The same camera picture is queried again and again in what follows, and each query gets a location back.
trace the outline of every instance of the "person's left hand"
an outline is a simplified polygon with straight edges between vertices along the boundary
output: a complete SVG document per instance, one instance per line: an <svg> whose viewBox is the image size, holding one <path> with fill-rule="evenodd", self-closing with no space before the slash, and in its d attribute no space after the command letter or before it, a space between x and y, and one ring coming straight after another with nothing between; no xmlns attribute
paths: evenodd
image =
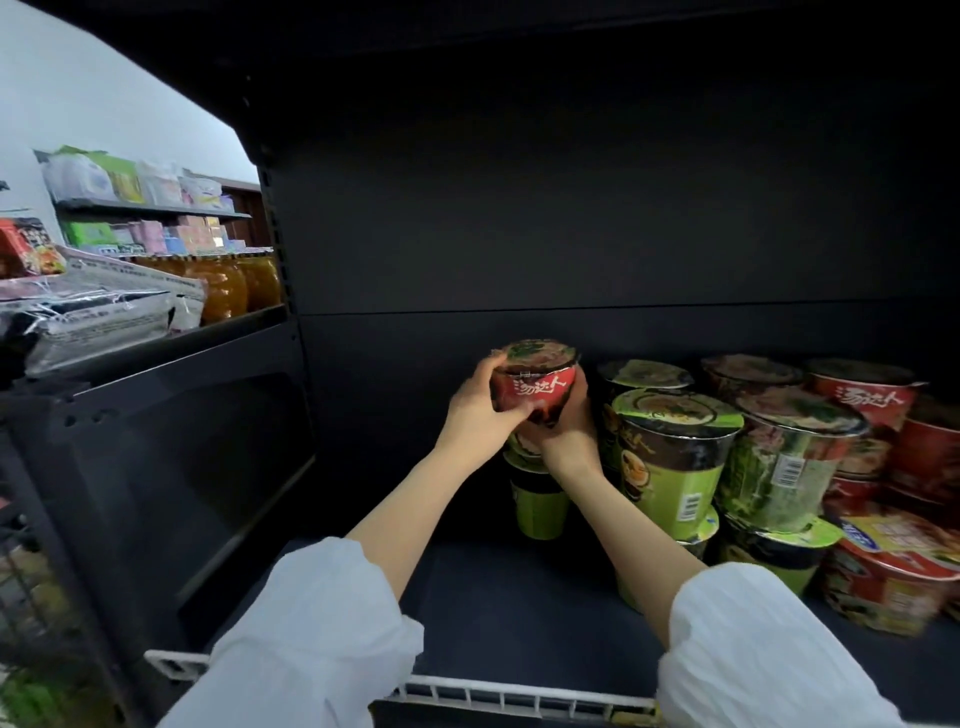
<svg viewBox="0 0 960 728"><path fill-rule="evenodd" d="M507 412L496 412L490 398L493 370L506 361L505 352L495 352L477 364L473 376L450 400L444 429L436 452L465 470L464 477L490 460L503 447L510 433L536 408L532 400Z"/></svg>

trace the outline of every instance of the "noodle cup lid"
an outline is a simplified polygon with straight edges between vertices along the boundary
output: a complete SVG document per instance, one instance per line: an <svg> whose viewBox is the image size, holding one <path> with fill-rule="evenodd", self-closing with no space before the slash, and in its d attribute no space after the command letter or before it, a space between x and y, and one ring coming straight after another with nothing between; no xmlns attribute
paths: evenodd
<svg viewBox="0 0 960 728"><path fill-rule="evenodd" d="M684 546L696 546L713 538L719 529L720 517L717 515L717 509L711 504L707 509L707 514L704 516L704 519L700 521L700 525L697 526L697 535L689 541L680 541L679 543Z"/></svg>
<svg viewBox="0 0 960 728"><path fill-rule="evenodd" d="M796 533L755 531L767 541L797 548L830 548L843 538L843 530L824 519L814 519L809 526Z"/></svg>
<svg viewBox="0 0 960 728"><path fill-rule="evenodd" d="M522 339L503 351L507 360L496 370L508 375L549 374L577 363L577 350L556 339Z"/></svg>
<svg viewBox="0 0 960 728"><path fill-rule="evenodd" d="M632 389L683 389L693 384L693 375L686 369L646 359L608 361L597 367L597 374Z"/></svg>
<svg viewBox="0 0 960 728"><path fill-rule="evenodd" d="M806 368L814 375L855 381L861 384L916 384L917 377L909 369L892 364L875 364L856 359L810 359Z"/></svg>
<svg viewBox="0 0 960 728"><path fill-rule="evenodd" d="M921 425L960 431L960 405L946 404L933 399L930 395L920 395L910 414L907 415L907 419Z"/></svg>
<svg viewBox="0 0 960 728"><path fill-rule="evenodd" d="M527 460L518 452L514 452L509 448L503 451L503 459L519 471L524 471L525 473L536 473L537 475L550 475L550 471L546 469L546 466L543 465L543 463Z"/></svg>
<svg viewBox="0 0 960 728"><path fill-rule="evenodd" d="M766 356L753 356L748 353L709 356L702 359L700 364L707 372L727 379L764 384L799 384L804 380L802 369L780 364Z"/></svg>
<svg viewBox="0 0 960 728"><path fill-rule="evenodd" d="M632 389L616 397L612 407L633 425L672 437L715 440L743 427L739 412L707 395Z"/></svg>
<svg viewBox="0 0 960 728"><path fill-rule="evenodd" d="M877 503L848 503L838 513L840 547L916 579L960 579L960 539L933 523Z"/></svg>
<svg viewBox="0 0 960 728"><path fill-rule="evenodd" d="M868 427L863 415L854 409L799 387L771 387L758 394L743 394L736 398L736 405L770 425L804 432L853 437Z"/></svg>

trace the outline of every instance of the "barcode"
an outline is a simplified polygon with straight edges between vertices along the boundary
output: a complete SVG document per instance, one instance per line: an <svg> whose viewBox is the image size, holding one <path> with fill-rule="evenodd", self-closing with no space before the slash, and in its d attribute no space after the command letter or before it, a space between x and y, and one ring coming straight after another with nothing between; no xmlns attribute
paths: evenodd
<svg viewBox="0 0 960 728"><path fill-rule="evenodd" d="M684 496L680 501L680 512L677 514L677 521L696 521L697 509L700 508L700 498L702 493L691 493Z"/></svg>
<svg viewBox="0 0 960 728"><path fill-rule="evenodd" d="M804 471L805 463L806 461L802 457L779 456L770 482L783 488L796 488L797 481L800 480L800 473Z"/></svg>

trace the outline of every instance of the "green package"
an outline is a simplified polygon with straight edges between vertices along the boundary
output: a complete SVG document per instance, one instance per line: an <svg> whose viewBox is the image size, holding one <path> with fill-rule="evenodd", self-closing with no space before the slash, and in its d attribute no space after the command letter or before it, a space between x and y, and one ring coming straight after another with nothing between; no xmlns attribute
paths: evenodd
<svg viewBox="0 0 960 728"><path fill-rule="evenodd" d="M85 245L116 245L109 223L63 223L63 234L75 248Z"/></svg>

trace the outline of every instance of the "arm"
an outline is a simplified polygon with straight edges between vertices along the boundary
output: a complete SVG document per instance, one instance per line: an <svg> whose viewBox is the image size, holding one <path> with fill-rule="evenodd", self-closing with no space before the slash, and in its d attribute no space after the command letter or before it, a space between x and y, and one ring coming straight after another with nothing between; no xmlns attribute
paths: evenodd
<svg viewBox="0 0 960 728"><path fill-rule="evenodd" d="M529 403L509 412L493 410L490 377L505 358L497 353L477 365L450 401L436 447L347 534L360 543L368 561L383 569L397 599L464 480L503 447L534 409Z"/></svg>
<svg viewBox="0 0 960 728"><path fill-rule="evenodd" d="M603 475L587 399L577 378L553 429L523 423L518 430L540 446L543 461L600 539L654 634L670 645L670 609L684 583L706 567L657 528Z"/></svg>

